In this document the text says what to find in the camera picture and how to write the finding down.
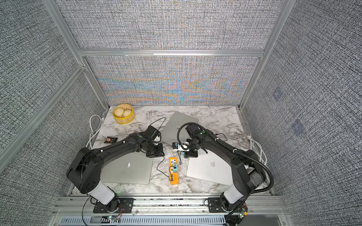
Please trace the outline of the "yellow wooden steamer basket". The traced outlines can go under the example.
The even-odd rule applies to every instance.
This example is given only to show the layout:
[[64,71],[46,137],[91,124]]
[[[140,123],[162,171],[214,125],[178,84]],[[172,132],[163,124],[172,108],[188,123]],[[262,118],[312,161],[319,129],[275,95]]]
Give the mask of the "yellow wooden steamer basket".
[[119,124],[127,124],[134,120],[134,108],[130,104],[120,104],[114,108],[112,115]]

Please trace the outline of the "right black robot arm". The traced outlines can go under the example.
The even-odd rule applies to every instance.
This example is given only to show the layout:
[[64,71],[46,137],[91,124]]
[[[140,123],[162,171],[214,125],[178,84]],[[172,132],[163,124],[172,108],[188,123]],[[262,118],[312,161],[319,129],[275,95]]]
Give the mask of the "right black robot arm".
[[237,210],[252,194],[272,189],[274,177],[271,171],[251,149],[244,151],[233,147],[195,122],[188,122],[178,129],[176,137],[179,144],[182,129],[189,135],[187,142],[190,151],[211,151],[231,167],[232,185],[220,195],[220,203],[225,211]]

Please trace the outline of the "right steamed bun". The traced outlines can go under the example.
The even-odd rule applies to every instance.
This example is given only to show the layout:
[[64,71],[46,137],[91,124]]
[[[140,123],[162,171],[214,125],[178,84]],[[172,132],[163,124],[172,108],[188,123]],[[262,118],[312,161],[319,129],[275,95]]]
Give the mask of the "right steamed bun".
[[127,117],[127,116],[129,116],[131,113],[132,113],[132,110],[130,110],[130,109],[125,109],[125,110],[123,111],[122,117]]

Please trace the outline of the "left steamed bun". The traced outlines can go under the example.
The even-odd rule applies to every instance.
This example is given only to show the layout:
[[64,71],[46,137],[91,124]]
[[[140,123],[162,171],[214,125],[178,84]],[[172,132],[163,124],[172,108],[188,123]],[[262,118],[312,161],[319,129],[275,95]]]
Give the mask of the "left steamed bun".
[[122,118],[123,117],[123,113],[124,113],[124,109],[121,107],[115,108],[114,111],[114,116],[118,117],[118,118]]

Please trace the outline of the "small black snack packet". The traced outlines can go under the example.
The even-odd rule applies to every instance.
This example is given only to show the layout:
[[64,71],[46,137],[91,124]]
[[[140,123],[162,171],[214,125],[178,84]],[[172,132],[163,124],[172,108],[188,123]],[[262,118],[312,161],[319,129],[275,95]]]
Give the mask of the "small black snack packet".
[[108,145],[114,144],[117,142],[117,140],[118,140],[117,137],[107,137],[106,140],[104,141],[104,144],[108,144]]

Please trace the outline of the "silver laptop at back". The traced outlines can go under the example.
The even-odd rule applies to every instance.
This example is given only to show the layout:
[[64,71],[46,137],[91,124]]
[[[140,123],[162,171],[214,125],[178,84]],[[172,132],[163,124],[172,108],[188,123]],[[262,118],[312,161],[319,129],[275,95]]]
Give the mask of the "silver laptop at back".
[[178,130],[182,125],[188,122],[198,123],[199,119],[180,112],[174,112],[171,118],[165,124],[165,126],[161,127],[161,142],[169,144],[170,146],[172,145],[172,143],[178,142]]

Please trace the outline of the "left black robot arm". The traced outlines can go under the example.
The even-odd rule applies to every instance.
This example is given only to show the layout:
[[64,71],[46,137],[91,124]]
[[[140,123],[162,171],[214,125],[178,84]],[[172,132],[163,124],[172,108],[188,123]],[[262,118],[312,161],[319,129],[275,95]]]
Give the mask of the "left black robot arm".
[[155,141],[157,137],[161,138],[161,132],[150,125],[146,131],[132,133],[114,144],[92,150],[84,147],[73,159],[66,176],[82,194],[96,199],[104,211],[117,212],[119,196],[100,181],[103,167],[134,152],[143,152],[148,158],[165,156],[163,145]]

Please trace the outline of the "silver laptop front left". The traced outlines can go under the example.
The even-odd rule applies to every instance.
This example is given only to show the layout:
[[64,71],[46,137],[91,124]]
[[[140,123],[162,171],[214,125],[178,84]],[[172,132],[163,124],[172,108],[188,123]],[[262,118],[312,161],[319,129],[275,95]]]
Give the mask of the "silver laptop front left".
[[103,166],[100,180],[103,183],[142,184],[150,181],[153,159],[142,152],[119,157]]

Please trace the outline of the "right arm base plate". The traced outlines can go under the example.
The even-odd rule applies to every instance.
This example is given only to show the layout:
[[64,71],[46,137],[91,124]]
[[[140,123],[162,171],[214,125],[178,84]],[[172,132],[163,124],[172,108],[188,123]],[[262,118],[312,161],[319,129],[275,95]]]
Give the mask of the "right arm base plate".
[[206,205],[210,213],[230,213],[234,210],[241,212],[247,209],[245,203],[241,204],[241,200],[238,200],[234,204],[228,204],[226,200],[219,197],[207,198],[204,205]]

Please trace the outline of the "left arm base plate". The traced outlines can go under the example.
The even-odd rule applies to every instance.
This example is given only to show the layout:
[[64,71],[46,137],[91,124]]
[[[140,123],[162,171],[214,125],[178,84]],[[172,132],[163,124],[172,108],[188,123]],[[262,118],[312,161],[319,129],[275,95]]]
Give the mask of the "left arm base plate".
[[133,198],[114,198],[107,205],[102,204],[100,201],[96,201],[93,213],[131,213],[133,204]]

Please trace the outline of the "orange power strip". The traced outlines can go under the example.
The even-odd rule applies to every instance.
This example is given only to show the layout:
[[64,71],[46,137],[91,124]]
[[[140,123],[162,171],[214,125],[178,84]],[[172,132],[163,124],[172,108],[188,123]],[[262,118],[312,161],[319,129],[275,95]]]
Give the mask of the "orange power strip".
[[177,185],[179,184],[179,173],[178,173],[178,160],[176,157],[171,157],[169,159],[169,172],[170,172],[170,184]]

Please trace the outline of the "aluminium front rail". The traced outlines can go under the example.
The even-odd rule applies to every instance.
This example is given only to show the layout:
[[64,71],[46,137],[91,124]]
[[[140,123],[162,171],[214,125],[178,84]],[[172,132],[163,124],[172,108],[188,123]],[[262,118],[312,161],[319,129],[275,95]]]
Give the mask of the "aluminium front rail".
[[253,195],[224,212],[217,194],[121,195],[120,210],[95,212],[85,196],[60,197],[49,226],[292,226],[281,196]]

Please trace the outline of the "silver laptop front right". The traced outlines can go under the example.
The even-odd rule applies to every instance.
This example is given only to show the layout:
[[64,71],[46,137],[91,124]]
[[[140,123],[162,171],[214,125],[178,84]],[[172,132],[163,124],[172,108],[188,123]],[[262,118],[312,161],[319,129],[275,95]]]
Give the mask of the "silver laptop front right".
[[186,175],[190,178],[231,186],[232,169],[230,165],[214,153],[190,158]]

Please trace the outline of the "teal charger plug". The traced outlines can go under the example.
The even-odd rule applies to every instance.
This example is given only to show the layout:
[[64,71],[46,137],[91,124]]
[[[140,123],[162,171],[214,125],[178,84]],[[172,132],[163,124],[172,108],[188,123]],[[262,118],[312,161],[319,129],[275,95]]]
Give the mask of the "teal charger plug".
[[174,163],[171,167],[172,173],[178,173],[178,164]]

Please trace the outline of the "silver laptop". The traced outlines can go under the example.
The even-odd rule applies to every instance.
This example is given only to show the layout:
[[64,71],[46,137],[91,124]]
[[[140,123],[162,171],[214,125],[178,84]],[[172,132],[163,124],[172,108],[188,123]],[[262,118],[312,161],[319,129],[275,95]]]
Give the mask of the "silver laptop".
[[172,145],[172,143],[178,142],[178,130],[182,125],[188,122],[198,123],[199,119],[180,112],[174,112],[171,118],[165,124],[165,126],[161,127],[161,142],[169,144],[170,146]]
[[186,175],[190,178],[231,186],[232,169],[230,165],[214,153],[190,158]]
[[119,157],[103,166],[100,180],[103,183],[142,184],[150,181],[153,159],[142,152]]

